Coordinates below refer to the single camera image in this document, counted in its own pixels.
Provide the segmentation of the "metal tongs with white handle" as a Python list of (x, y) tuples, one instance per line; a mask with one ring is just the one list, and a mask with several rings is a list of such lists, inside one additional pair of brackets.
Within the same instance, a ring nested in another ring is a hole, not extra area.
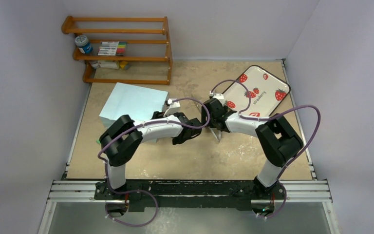
[(217, 142), (220, 142), (222, 139), (222, 132), (216, 128), (210, 128), (212, 135), (215, 137)]

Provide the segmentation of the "light blue paper bag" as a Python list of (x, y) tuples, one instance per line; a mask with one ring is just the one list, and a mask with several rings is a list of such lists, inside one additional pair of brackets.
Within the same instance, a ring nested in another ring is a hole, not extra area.
[(117, 83), (99, 118), (105, 129), (122, 115), (129, 115), (133, 120), (150, 120), (155, 111), (163, 110), (167, 99), (167, 91)]

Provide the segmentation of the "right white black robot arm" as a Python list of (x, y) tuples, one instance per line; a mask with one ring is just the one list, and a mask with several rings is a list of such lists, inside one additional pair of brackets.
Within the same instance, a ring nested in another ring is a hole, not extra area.
[(303, 148), (302, 139), (283, 116), (273, 120), (249, 120), (229, 110), (218, 99), (211, 98), (204, 102), (210, 113), (203, 109), (202, 122), (209, 122), (208, 127), (220, 132), (240, 133), (257, 137), (266, 162), (254, 180), (254, 192), (259, 198), (266, 198), (273, 192), (286, 163)]

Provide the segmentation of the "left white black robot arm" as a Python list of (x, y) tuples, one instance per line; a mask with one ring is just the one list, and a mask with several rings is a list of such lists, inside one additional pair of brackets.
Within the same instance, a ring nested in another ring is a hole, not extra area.
[(129, 115), (119, 117), (99, 138), (101, 153), (107, 156), (107, 194), (113, 199), (125, 195), (126, 163), (142, 143), (170, 137), (173, 145), (183, 144), (199, 136), (203, 127), (197, 118), (188, 119), (184, 113), (139, 123)]

